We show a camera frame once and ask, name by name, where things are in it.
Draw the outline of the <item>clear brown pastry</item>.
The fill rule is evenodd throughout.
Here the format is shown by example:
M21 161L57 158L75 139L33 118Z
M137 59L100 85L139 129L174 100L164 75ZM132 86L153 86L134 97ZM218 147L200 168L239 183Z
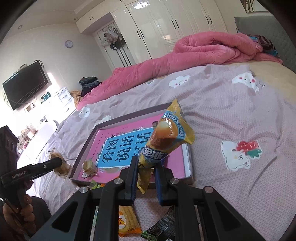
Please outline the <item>clear brown pastry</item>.
M55 147L53 147L53 149L49 152L49 159L51 160L54 158L60 158L62 161L61 166L54 169L54 173L60 178L66 179L71 171L71 165L66 162L62 154L59 153Z

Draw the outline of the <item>orange cracker packet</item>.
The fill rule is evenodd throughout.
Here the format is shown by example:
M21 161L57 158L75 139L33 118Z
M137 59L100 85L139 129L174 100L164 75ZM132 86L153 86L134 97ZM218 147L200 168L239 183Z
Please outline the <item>orange cracker packet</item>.
M132 206L119 206L118 235L126 237L132 234L141 234L142 229Z

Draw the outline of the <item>black and green snack packet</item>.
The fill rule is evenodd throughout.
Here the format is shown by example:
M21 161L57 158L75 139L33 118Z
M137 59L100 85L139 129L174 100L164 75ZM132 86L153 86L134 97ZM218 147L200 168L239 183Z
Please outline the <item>black and green snack packet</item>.
M142 232L146 240L173 241L175 240L175 210L171 206L167 213L152 227Z

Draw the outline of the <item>yellow sausage snack packet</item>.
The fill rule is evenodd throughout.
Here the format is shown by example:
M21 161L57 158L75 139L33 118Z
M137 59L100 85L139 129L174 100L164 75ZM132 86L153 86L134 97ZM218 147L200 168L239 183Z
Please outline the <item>yellow sausage snack packet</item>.
M193 144L195 133L183 117L179 102L174 99L165 111L149 140L138 154L137 187L146 192L156 164L182 144Z

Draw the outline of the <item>small gold wrapped cake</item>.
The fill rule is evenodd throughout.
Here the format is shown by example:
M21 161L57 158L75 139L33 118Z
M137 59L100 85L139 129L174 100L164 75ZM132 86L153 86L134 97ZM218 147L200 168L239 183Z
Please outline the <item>small gold wrapped cake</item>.
M86 160L82 163L82 170L83 170L83 174L82 174L83 178L94 176L97 174L96 163L94 163L91 159Z

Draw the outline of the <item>white desk with clutter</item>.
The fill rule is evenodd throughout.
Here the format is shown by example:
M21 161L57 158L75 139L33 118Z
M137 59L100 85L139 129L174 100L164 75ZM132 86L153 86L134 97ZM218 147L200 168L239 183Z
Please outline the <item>white desk with clutter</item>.
M33 163L58 126L75 111L74 98L66 87L34 108L30 131L27 133L29 141L23 145L18 163Z

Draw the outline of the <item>pile of dark clothes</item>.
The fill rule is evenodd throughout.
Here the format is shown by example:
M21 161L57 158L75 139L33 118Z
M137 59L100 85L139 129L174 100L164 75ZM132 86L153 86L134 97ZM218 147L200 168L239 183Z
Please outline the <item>pile of dark clothes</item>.
M79 80L79 84L81 85L81 97L84 97L86 94L90 93L92 89L98 87L101 82L98 80L97 77L82 77Z

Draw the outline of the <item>mauve patterned bed sheet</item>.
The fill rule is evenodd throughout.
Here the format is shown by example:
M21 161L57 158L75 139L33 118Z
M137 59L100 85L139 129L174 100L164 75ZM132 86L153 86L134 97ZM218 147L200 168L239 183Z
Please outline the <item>mauve patterned bed sheet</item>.
M207 65L89 104L59 125L37 161L73 164L95 125L177 99L194 130L194 186L215 188L266 240L295 216L295 73L275 62Z

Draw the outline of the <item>pink quilted duvet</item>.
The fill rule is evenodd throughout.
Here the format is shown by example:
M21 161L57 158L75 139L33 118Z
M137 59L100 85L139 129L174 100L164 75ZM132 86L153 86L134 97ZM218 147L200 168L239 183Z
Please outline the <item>pink quilted duvet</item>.
M130 67L116 68L102 84L86 94L77 110L88 104L106 100L148 80L207 64L231 64L248 61L271 61L280 58L264 53L263 47L245 34L202 32L183 37L169 54L149 59Z

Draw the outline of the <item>bags hanging on door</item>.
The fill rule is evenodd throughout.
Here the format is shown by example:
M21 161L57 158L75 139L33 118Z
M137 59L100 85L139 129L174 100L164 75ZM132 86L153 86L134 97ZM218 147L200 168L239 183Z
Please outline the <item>bags hanging on door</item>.
M102 46L109 46L112 50L118 50L123 46L123 36L116 27L112 27L104 32L101 40Z

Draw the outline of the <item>white glossy wardrobe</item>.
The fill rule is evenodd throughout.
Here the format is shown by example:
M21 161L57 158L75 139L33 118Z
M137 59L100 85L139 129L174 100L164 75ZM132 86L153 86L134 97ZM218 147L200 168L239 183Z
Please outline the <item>white glossy wardrobe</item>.
M227 32L215 1L102 1L76 22L82 34L114 21L136 63L173 51L200 32Z

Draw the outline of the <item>grey padded headboard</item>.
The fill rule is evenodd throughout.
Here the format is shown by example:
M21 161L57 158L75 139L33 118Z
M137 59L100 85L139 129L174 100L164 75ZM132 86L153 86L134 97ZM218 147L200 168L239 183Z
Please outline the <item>grey padded headboard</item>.
M295 46L275 17L236 16L234 21L239 33L248 35L262 45L265 53L280 58L284 66L295 72Z

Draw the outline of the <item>black wall television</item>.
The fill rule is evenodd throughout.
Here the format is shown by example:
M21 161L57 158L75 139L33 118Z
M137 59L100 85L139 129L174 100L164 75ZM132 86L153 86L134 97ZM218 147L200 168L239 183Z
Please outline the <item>black wall television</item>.
M40 61L36 61L6 80L3 89L12 110L15 110L26 104L47 84L48 79L43 67Z

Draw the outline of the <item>purple wall clock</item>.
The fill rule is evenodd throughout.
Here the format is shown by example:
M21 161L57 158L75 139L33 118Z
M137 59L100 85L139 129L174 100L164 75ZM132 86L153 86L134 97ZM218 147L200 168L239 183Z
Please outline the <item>purple wall clock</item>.
M66 48L72 48L73 42L71 40L66 40L64 45Z

